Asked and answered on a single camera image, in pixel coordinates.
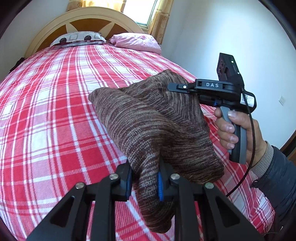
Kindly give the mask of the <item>right forearm dark sleeve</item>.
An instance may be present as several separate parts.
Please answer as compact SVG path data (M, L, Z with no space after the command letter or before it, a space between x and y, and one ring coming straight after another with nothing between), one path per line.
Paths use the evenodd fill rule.
M267 144L260 161L251 168L258 177L252 183L269 200L281 226L292 218L295 209L295 165L276 147Z

